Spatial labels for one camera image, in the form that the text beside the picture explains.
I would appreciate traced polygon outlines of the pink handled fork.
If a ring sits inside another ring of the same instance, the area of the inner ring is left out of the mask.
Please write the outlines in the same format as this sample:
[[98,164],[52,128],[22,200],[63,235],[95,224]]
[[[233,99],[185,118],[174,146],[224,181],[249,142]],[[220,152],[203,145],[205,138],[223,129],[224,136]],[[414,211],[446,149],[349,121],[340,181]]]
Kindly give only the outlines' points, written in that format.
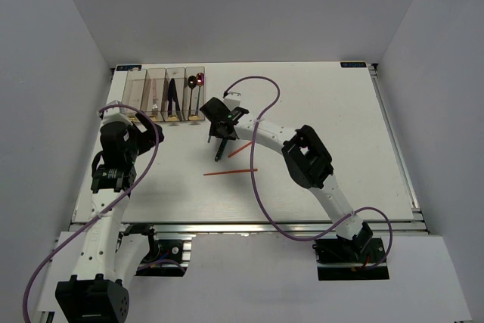
[[151,113],[155,115],[158,112],[158,96],[157,96],[157,80],[151,80],[151,88],[152,88],[152,106],[151,106]]

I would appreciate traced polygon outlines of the iridescent red spoon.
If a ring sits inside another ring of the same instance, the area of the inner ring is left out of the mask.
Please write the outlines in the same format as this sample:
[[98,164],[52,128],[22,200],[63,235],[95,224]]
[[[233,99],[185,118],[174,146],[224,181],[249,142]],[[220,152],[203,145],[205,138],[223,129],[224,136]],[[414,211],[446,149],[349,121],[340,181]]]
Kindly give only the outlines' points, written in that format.
[[200,108],[200,99],[201,99],[200,94],[201,94],[201,89],[205,83],[205,75],[204,73],[198,73],[196,75],[196,78],[197,78],[197,87],[198,87],[196,113],[198,113],[198,110]]

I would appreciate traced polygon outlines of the black spoon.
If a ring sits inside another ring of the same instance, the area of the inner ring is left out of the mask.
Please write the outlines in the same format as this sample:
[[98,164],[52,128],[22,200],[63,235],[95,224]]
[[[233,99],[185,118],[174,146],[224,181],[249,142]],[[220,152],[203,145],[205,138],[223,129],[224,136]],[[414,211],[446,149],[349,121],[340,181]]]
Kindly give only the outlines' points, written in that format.
[[190,95],[189,95],[189,102],[188,102],[188,112],[191,112],[191,104],[192,104],[192,98],[193,98],[193,90],[197,86],[197,77],[194,75],[191,75],[188,77],[188,88],[190,89]]

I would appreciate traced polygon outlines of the black plastic knife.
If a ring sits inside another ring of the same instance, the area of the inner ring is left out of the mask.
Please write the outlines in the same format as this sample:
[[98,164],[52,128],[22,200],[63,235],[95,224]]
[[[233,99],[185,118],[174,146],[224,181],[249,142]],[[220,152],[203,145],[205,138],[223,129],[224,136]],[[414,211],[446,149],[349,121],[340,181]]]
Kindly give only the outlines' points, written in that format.
[[175,83],[175,79],[171,79],[171,83],[173,84],[172,85],[172,101],[174,102],[174,105],[175,105],[175,112],[177,114],[177,117],[179,120],[182,119],[182,112],[181,112],[181,108],[180,108],[180,104],[179,104],[179,100],[178,100],[178,91],[177,91],[177,88],[176,88],[176,83]]

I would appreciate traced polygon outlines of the dark blue plastic knife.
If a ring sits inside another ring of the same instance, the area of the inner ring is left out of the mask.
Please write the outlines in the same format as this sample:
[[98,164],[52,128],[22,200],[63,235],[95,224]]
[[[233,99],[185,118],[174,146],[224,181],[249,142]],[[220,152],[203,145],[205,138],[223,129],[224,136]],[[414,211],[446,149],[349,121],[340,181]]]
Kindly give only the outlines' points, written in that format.
[[175,79],[171,78],[169,81],[169,88],[168,88],[168,107],[167,107],[167,114],[168,117],[172,116],[173,112],[173,105],[176,104],[175,101],[175,96],[176,96],[176,90],[175,90]]

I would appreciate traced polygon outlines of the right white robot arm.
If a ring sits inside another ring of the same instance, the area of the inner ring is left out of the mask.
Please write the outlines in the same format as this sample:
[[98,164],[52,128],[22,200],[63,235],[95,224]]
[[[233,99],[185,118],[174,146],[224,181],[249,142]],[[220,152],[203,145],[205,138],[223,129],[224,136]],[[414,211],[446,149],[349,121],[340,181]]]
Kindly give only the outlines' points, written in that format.
[[342,254],[357,262],[366,256],[373,232],[369,225],[356,215],[341,191],[332,157],[311,126],[298,129],[279,126],[258,119],[240,106],[230,108],[218,98],[209,99],[201,108],[209,120],[209,136],[223,141],[254,141],[279,153],[292,180],[309,190],[333,224]]

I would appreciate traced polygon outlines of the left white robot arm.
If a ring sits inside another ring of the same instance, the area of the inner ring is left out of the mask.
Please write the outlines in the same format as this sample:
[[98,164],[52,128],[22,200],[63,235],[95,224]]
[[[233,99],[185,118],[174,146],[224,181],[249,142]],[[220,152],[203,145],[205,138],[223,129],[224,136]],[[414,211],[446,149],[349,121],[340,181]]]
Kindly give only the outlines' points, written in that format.
[[68,322],[124,322],[139,264],[160,252],[160,243],[145,232],[119,236],[131,193],[144,177],[135,162],[148,151],[156,153],[164,139],[162,128],[145,113],[133,110],[145,127],[141,131],[126,110],[114,101],[98,112],[101,150],[92,161],[91,219],[79,230],[85,238],[71,276],[55,290]]

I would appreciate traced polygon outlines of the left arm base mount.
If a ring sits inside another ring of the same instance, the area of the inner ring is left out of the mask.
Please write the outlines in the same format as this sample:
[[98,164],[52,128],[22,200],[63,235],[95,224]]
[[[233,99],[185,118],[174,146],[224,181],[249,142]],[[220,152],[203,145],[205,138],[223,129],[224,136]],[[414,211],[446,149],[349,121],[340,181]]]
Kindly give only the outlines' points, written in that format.
[[183,277],[188,269],[191,238],[158,232],[154,225],[127,225],[118,234],[116,250],[119,250],[128,236],[141,234],[148,239],[149,250],[142,259],[136,276]]

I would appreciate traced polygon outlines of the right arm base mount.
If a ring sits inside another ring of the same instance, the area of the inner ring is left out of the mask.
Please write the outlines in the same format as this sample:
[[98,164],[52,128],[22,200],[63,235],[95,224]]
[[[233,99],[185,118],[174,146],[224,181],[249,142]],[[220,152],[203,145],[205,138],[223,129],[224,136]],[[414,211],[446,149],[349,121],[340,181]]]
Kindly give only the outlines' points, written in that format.
[[336,238],[316,240],[312,245],[316,255],[319,281],[383,281],[389,280],[381,238],[372,238],[362,253],[354,254]]

